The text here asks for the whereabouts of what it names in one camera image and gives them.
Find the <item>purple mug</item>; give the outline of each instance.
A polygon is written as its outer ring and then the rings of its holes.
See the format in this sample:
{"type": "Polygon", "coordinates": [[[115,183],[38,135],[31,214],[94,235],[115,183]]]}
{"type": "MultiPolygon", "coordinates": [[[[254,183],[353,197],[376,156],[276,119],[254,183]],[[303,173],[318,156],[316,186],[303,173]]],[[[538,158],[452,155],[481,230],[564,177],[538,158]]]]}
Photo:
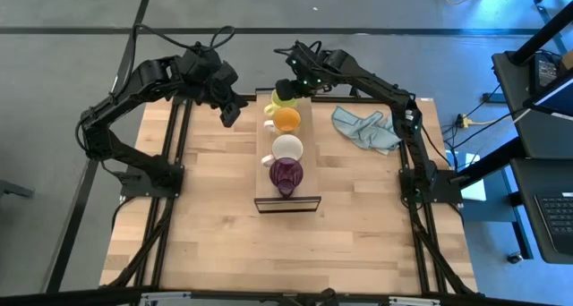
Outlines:
{"type": "Polygon", "coordinates": [[[270,166],[270,181],[278,188],[283,198],[293,195],[295,188],[303,181],[303,167],[295,159],[283,157],[270,166]]]}

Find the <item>keyboard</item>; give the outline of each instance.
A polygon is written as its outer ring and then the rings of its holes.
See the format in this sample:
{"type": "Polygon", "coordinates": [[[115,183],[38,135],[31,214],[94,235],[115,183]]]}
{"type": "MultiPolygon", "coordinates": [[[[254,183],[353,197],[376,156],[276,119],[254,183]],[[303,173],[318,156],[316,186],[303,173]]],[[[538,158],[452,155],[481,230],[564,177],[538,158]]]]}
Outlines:
{"type": "Polygon", "coordinates": [[[573,195],[554,193],[535,195],[553,248],[573,255],[573,195]]]}

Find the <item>wooden tabletop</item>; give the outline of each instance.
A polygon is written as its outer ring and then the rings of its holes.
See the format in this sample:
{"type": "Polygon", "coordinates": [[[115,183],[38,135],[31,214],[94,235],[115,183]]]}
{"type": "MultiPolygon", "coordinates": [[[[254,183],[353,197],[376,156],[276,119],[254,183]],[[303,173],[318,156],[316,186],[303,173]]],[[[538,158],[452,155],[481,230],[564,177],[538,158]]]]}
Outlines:
{"type": "MultiPolygon", "coordinates": [[[[417,101],[426,130],[443,152],[433,101],[417,101]]],[[[161,287],[313,293],[331,287],[339,293],[420,293],[409,216],[399,201],[399,153],[384,156],[355,146],[332,126],[336,105],[312,104],[322,196],[318,211],[280,215],[260,215],[253,203],[254,162],[260,159],[255,155],[256,104],[242,109],[230,129],[221,125],[217,110],[193,105],[184,187],[175,202],[161,287]]],[[[340,105],[361,117],[376,110],[389,115],[384,105],[340,105]]],[[[160,152],[169,110],[165,101],[147,104],[137,149],[160,152]]],[[[430,159],[447,167],[427,141],[426,148],[430,159]]],[[[149,199],[141,198],[119,212],[101,284],[115,279],[139,249],[149,205],[149,199]]],[[[447,205],[432,206],[442,254],[475,289],[459,215],[447,205]]],[[[436,290],[432,259],[425,254],[431,288],[436,290]]],[[[145,283],[150,281],[152,261],[145,283]]]]}

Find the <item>blue cloth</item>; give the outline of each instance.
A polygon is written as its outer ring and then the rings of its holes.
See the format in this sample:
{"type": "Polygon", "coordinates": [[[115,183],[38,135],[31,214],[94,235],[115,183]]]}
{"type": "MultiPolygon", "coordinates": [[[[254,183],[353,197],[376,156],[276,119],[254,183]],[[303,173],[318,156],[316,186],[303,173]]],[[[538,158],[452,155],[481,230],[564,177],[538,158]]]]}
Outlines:
{"type": "Polygon", "coordinates": [[[394,133],[391,116],[377,111],[367,118],[360,118],[337,106],[332,113],[332,123],[337,131],[347,136],[361,149],[376,149],[384,155],[398,147],[400,138],[394,133]]]}

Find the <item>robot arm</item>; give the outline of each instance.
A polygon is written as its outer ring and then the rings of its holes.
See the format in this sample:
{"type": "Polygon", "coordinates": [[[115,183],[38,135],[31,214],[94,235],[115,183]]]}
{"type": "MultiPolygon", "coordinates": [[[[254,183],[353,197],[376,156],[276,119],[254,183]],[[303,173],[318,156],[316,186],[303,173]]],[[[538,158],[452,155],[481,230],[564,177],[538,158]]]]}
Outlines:
{"type": "MultiPolygon", "coordinates": [[[[406,142],[414,161],[413,178],[409,180],[407,177],[401,178],[403,185],[407,185],[404,184],[406,182],[413,186],[402,187],[420,192],[423,197],[430,195],[438,169],[428,158],[423,144],[422,113],[415,103],[415,95],[367,72],[347,52],[343,50],[320,51],[320,45],[320,42],[315,42],[308,47],[296,41],[295,45],[289,49],[275,50],[277,53],[287,55],[286,63],[296,75],[296,80],[278,81],[278,96],[283,100],[310,97],[318,89],[330,91],[331,86],[348,84],[388,105],[392,113],[394,131],[406,142]],[[312,47],[316,44],[319,45],[318,49],[313,51],[312,47]]],[[[403,194],[407,197],[415,195],[415,193],[403,194]]]]}
{"type": "Polygon", "coordinates": [[[183,170],[170,165],[162,156],[151,157],[123,144],[109,129],[122,115],[142,103],[161,98],[189,98],[198,105],[207,103],[213,109],[220,108],[221,122],[230,127],[240,115],[239,108],[247,106],[231,88],[238,78],[235,70],[227,62],[221,62],[212,47],[199,43],[195,46],[187,49],[183,56],[144,61],[131,73],[121,90],[81,114],[76,136],[81,127],[83,144],[78,142],[89,158],[99,161],[113,158],[142,172],[123,174],[120,181],[124,187],[131,183],[132,188],[148,189],[149,186],[137,184],[147,182],[153,189],[176,193],[181,186],[183,170]]]}

